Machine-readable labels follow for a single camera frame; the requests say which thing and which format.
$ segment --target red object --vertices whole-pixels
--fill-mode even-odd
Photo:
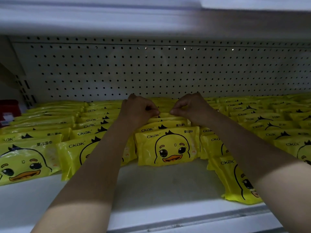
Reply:
[[[18,116],[21,116],[21,110],[17,100],[0,100],[0,127],[9,125]]]

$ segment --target person's left hand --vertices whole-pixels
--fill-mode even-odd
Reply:
[[[134,132],[159,113],[157,106],[151,100],[130,94],[127,100],[123,100],[117,120],[124,122]]]

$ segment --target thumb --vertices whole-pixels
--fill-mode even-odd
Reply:
[[[160,114],[160,111],[158,111],[157,109],[156,110],[155,109],[154,110],[148,110],[147,112],[149,113],[151,118]]]
[[[187,117],[188,111],[186,109],[172,109],[170,112],[170,114],[175,115],[175,116],[180,116],[180,117]]]

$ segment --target forearm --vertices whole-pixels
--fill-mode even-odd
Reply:
[[[259,195],[290,232],[309,232],[311,168],[218,113],[204,126],[226,145]]]
[[[105,232],[123,151],[130,135],[126,124],[116,121],[52,202],[33,232]]]

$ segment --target black eye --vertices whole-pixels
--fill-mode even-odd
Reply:
[[[167,156],[167,150],[166,149],[160,150],[160,155],[161,157],[165,158]]]
[[[40,168],[42,168],[42,165],[41,165],[41,163],[32,163],[29,167],[31,169],[40,169]]]
[[[179,154],[183,154],[183,153],[185,153],[186,152],[186,148],[185,147],[181,147],[181,148],[179,148],[179,150],[178,150],[178,153]]]
[[[13,176],[14,175],[14,171],[11,168],[6,168],[6,169],[2,170],[2,172],[7,176]]]
[[[252,186],[252,184],[249,182],[248,179],[243,180],[243,183],[247,189],[254,189],[254,187]]]

